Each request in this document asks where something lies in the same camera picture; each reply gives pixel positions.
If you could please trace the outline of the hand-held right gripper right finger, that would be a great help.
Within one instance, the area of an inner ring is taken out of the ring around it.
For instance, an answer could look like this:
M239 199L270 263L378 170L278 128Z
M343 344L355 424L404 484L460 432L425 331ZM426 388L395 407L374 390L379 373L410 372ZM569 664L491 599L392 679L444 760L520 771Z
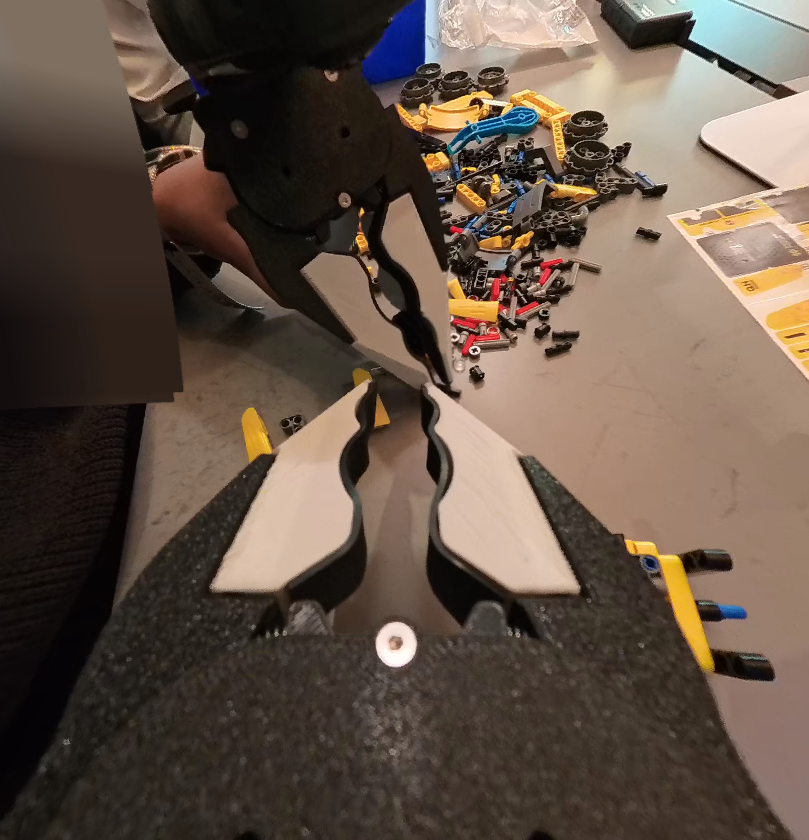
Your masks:
M465 622L480 602L512 615L524 601L581 596L522 451L436 385L421 390L436 492L426 570L444 609Z

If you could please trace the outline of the small yellow brick assembly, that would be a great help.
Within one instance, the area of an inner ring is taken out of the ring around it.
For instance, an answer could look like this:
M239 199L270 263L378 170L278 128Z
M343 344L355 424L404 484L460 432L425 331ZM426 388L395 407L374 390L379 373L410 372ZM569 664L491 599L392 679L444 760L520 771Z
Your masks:
M774 682L777 674L771 659L759 653L719 649L711 646L707 623L746 620L740 604L698 598L691 576L707 572L732 572L735 562L724 549L693 549L665 554L654 541L623 537L626 549L641 560L644 572L655 580L670 604L675 620L698 664L706 674L719 674L753 682Z

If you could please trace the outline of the yellow sticker sheet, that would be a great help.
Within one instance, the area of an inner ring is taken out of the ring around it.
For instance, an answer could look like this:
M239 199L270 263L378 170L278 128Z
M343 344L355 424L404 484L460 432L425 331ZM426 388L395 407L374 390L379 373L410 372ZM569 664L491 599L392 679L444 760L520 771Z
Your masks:
M668 219L809 381L809 183Z

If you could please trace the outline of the clear plastic bag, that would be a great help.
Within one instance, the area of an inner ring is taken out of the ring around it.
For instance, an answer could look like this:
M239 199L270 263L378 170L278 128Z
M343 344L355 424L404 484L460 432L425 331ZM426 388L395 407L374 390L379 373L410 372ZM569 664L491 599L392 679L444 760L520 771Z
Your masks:
M441 43L519 50L581 47L598 35L577 1L438 1Z

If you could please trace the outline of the turquoise brick separator tool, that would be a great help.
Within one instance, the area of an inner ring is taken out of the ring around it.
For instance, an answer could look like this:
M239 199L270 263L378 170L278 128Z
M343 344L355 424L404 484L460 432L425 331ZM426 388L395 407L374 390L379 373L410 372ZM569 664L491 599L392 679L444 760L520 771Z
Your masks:
M485 139L491 139L499 134L524 136L533 131L538 123L540 115L537 110L530 107L514 107L506 115L467 123L451 141L447 141L444 152L447 156L454 156L472 141L483 143Z

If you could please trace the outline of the dark grey toy gear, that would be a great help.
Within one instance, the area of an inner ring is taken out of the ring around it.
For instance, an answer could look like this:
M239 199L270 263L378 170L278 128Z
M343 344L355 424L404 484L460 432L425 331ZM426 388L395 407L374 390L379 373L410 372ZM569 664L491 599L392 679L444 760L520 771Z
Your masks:
M598 172L611 169L615 162L615 151L608 144L584 138L568 147L564 169L569 173L595 177Z
M600 110L577 110L563 125L568 146L582 139L600 139L610 131L610 123Z

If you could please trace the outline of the yellow curved toy brick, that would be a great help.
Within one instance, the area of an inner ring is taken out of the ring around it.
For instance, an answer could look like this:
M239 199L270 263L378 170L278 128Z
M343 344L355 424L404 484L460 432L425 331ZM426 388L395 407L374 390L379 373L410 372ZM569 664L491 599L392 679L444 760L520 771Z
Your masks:
M379 381L379 378L386 373L384 368L381 367L371 367L371 368L365 368L365 367L356 367L353 368L353 386L358 388L360 385L363 383L368 383L368 381ZM381 393L378 393L378 398L376 398L376 414L374 414L374 429L384 429L387 425L391 425L391 416L387 412L387 407L384 406L384 401L381 398Z
M243 438L249 463L261 456L274 455L275 448L269 429L259 411L252 406L243 412Z

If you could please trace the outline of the person's left hand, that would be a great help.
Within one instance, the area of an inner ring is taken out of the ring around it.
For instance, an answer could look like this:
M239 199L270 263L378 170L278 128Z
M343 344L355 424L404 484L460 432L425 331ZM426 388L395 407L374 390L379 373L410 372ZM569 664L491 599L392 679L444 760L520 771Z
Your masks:
M280 307L290 308L264 277L246 240L230 222L228 212L238 204L238 198L228 178L210 170L202 154L160 172L152 193L160 227L170 240L231 264Z

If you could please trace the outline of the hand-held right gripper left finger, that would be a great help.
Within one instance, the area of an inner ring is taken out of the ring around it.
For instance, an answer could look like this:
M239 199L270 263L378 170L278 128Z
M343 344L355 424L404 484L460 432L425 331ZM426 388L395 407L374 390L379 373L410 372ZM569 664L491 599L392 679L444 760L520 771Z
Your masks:
M368 567L358 481L378 383L366 380L267 456L267 474L210 583L220 594L343 602Z

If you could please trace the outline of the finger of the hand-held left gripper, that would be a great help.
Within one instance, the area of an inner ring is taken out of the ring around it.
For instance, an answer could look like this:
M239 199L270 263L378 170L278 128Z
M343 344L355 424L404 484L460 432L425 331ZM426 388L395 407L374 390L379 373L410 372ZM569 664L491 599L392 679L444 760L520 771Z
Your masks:
M304 279L371 362L405 383L430 383L436 373L405 344L394 318L402 312L386 292L373 290L369 269L358 256L319 253L304 268Z
M374 217L373 245L395 313L379 308L368 321L368 354L415 386L454 386L446 269L413 193L391 199Z

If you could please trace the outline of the black box device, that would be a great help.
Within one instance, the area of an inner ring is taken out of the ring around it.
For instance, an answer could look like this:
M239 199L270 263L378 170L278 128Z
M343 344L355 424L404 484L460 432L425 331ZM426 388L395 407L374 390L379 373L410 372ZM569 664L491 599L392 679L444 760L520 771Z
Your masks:
M685 45L696 26L688 1L600 1L600 16L629 48Z

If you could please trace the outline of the pile of toy building pieces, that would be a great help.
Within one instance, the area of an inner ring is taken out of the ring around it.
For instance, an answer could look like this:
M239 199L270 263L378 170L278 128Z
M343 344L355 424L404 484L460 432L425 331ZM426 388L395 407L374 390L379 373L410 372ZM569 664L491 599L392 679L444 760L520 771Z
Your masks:
M509 81L503 66L486 66L472 76L464 69L446 71L441 63L423 63L404 81L395 105L433 175L446 232L449 299L501 303L496 321L451 316L452 365L475 383L485 378L481 354L511 349L535 320L540 321L535 339L553 341L546 357L569 352L581 331L555 331L551 310L576 289L582 269L598 274L602 266L548 253L559 247L579 248L590 212L602 204L623 195L659 198L668 191L668 183L624 164L631 141L608 144L607 134L600 141L615 151L611 169L595 177L566 172L571 146L563 125L577 110L535 89L501 99ZM467 123L506 115L514 107L538 112L533 131L472 141L454 156L444 152Z

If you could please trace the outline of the blue plastic bin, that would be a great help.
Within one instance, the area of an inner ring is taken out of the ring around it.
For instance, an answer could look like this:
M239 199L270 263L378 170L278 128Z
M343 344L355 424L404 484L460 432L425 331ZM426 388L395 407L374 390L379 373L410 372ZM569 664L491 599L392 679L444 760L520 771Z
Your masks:
M365 58L363 73L371 84L412 78L426 61L426 4L428 1L407 4Z

